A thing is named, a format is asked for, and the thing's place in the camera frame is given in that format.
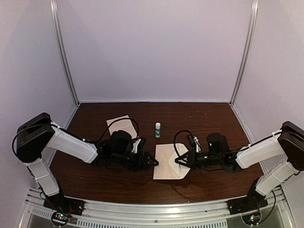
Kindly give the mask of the beige envelope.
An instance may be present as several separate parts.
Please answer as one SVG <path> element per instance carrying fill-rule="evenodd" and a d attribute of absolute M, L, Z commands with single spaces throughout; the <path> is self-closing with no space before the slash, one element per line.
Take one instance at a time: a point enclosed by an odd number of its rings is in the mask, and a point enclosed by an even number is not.
<path fill-rule="evenodd" d="M 173 143 L 158 144 L 155 148 L 155 159 L 159 162 L 158 166 L 154 167 L 154 180 L 181 180 L 190 171 L 190 168 L 177 164 L 175 159 L 177 154 Z"/>

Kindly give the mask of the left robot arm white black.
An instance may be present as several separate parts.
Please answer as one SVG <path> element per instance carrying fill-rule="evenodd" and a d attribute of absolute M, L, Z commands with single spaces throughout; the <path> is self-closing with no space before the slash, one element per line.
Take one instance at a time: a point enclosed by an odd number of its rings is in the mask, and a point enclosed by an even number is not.
<path fill-rule="evenodd" d="M 123 129 L 111 132 L 107 140 L 81 138 L 54 123 L 48 113 L 41 113 L 17 129 L 11 146 L 14 155 L 50 197 L 50 204 L 64 211 L 68 200 L 62 196 L 58 181 L 42 157 L 45 148 L 64 152 L 97 167 L 116 163 L 127 170 L 142 171 L 159 164 L 153 155 L 144 151 L 145 143 L 145 138 L 138 134 L 132 136 Z"/>

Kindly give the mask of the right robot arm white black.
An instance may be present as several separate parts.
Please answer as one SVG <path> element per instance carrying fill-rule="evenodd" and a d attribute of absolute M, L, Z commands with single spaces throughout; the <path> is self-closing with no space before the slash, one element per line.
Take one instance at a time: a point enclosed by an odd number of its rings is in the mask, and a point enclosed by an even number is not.
<path fill-rule="evenodd" d="M 246 209 L 254 209 L 261 203 L 262 197 L 304 170 L 304 131 L 290 121 L 284 122 L 270 136 L 237 150 L 231 150 L 226 137 L 220 133 L 207 136 L 207 152 L 202 151 L 192 133 L 187 138 L 192 149 L 178 155 L 175 162 L 191 169 L 219 165 L 226 172 L 235 173 L 272 157 L 286 156 L 284 161 L 254 181 L 252 192 L 243 201 Z"/>

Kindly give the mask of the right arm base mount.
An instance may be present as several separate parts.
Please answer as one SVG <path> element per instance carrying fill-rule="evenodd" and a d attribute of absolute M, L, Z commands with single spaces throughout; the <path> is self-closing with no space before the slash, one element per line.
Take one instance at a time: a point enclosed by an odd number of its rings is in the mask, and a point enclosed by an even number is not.
<path fill-rule="evenodd" d="M 241 214 L 241 218 L 246 225 L 257 225 L 261 221 L 261 208 L 266 207 L 268 202 L 265 198 L 256 199 L 252 197 L 242 197 L 227 201 L 230 215 Z"/>

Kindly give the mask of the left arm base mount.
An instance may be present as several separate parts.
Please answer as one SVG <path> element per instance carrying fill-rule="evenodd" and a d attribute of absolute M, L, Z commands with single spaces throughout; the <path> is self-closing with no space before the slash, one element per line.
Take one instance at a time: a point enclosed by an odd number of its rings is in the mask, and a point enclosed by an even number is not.
<path fill-rule="evenodd" d="M 77 221 L 75 216 L 82 215 L 84 205 L 85 202 L 83 200 L 67 197 L 58 201 L 46 197 L 43 203 L 45 208 L 54 210 L 50 220 L 55 227 L 63 227 L 68 223 L 75 223 Z"/>

